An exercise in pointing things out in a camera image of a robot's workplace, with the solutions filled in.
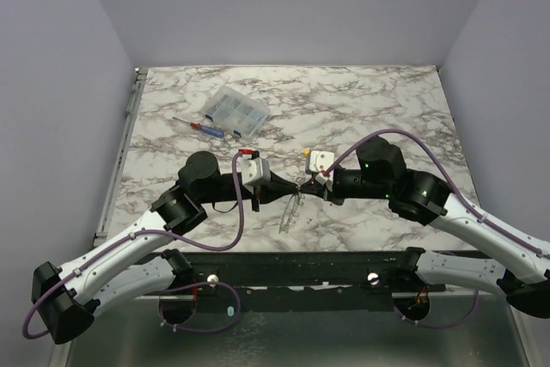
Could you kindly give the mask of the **left aluminium side rail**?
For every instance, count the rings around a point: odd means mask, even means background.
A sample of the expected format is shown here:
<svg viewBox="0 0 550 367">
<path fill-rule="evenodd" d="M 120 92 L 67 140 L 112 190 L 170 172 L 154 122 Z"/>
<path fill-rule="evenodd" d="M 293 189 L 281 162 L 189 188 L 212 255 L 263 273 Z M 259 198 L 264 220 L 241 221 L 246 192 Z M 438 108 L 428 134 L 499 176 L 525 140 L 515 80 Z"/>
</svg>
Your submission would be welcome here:
<svg viewBox="0 0 550 367">
<path fill-rule="evenodd" d="M 92 238 L 92 247 L 100 246 L 108 236 L 109 226 L 113 216 L 113 209 L 116 203 L 119 184 L 122 179 L 127 151 L 131 141 L 131 135 L 138 116 L 138 109 L 142 99 L 144 85 L 149 72 L 148 68 L 138 67 L 135 69 L 136 76 L 131 86 L 131 93 L 124 112 L 124 127 L 119 141 L 119 147 L 115 157 L 113 170 L 107 188 L 107 196 L 101 209 L 99 223 Z"/>
</svg>

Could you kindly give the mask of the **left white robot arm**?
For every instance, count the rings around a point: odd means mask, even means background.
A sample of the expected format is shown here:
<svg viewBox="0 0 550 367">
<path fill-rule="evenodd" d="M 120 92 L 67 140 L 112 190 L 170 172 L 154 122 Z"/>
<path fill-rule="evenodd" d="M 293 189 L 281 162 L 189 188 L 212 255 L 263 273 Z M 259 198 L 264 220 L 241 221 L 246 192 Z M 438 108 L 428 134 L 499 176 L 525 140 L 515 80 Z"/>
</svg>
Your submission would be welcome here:
<svg viewBox="0 0 550 367">
<path fill-rule="evenodd" d="M 47 261 L 34 270 L 32 308 L 22 334 L 39 339 L 28 328 L 34 314 L 40 315 L 55 344 L 69 342 L 86 331 L 97 315 L 112 306 L 152 292 L 177 294 L 192 288 L 193 271 L 184 257 L 168 250 L 160 258 L 141 264 L 146 255 L 173 241 L 182 241 L 211 252 L 225 252 L 241 240 L 245 218 L 240 217 L 235 239 L 222 246 L 209 246 L 186 238 L 207 218 L 204 206 L 234 201 L 243 214 L 244 200 L 255 211 L 298 187 L 271 172 L 267 160 L 254 150 L 238 150 L 230 174 L 221 174 L 217 158 L 208 151 L 192 154 L 178 172 L 175 184 L 132 225 L 82 256 L 55 266 Z"/>
</svg>

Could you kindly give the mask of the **clear plastic parts box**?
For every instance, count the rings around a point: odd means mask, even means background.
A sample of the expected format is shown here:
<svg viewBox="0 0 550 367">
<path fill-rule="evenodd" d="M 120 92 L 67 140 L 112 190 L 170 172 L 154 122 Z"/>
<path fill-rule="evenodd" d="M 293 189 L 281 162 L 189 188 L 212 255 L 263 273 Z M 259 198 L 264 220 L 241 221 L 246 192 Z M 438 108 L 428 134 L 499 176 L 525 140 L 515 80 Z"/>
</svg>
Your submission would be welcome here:
<svg viewBox="0 0 550 367">
<path fill-rule="evenodd" d="M 214 124 L 242 138 L 257 134 L 270 116 L 267 105 L 223 85 L 201 107 Z"/>
</svg>

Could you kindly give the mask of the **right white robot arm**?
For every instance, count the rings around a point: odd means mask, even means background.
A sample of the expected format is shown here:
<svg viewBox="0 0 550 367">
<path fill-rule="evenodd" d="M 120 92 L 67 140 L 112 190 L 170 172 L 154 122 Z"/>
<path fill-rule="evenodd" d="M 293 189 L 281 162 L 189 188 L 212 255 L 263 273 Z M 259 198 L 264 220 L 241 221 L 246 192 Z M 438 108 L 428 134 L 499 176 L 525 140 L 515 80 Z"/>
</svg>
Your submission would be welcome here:
<svg viewBox="0 0 550 367">
<path fill-rule="evenodd" d="M 408 168 L 400 148 L 384 138 L 370 138 L 355 151 L 357 169 L 338 166 L 332 152 L 309 151 L 305 171 L 311 178 L 302 192 L 336 205 L 386 199 L 399 217 L 451 234 L 483 254 L 469 258 L 408 248 L 393 271 L 401 289 L 450 284 L 503 296 L 524 314 L 548 318 L 548 242 L 487 213 L 449 181 Z"/>
</svg>

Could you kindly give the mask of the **blue red screwdriver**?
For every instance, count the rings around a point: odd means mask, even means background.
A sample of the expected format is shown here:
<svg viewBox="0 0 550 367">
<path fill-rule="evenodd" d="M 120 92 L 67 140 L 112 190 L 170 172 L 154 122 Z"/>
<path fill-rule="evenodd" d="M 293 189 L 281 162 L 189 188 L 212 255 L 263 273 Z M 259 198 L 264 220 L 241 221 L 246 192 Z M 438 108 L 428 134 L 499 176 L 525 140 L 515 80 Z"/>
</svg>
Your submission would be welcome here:
<svg viewBox="0 0 550 367">
<path fill-rule="evenodd" d="M 203 124 L 192 122 L 192 121 L 187 121 L 187 120 L 184 120 L 184 119 L 179 118 L 179 117 L 173 117 L 173 120 L 175 120 L 175 121 L 177 121 L 181 124 L 188 125 L 191 128 L 193 128 L 193 130 L 202 132 L 202 133 L 204 133 L 206 135 L 209 135 L 209 136 L 212 136 L 214 138 L 224 138 L 224 131 L 222 129 L 219 129 L 219 128 L 216 128 L 216 127 L 213 127 L 213 126 L 203 125 Z"/>
</svg>

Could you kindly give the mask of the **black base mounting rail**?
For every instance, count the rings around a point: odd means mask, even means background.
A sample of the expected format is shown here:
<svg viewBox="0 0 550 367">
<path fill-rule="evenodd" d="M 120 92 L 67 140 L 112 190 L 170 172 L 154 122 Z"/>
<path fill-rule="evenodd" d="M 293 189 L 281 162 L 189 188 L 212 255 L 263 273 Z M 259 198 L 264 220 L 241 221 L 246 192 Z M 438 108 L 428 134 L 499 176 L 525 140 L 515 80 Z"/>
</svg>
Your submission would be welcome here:
<svg viewBox="0 0 550 367">
<path fill-rule="evenodd" d="M 210 275 L 238 293 L 243 311 L 305 312 L 366 309 L 391 311 L 394 293 L 413 297 L 430 287 L 415 274 L 409 252 L 183 253 L 164 251 L 177 265 L 172 288 L 196 283 L 191 305 L 202 313 L 224 311 L 234 302 L 223 286 L 206 283 Z"/>
</svg>

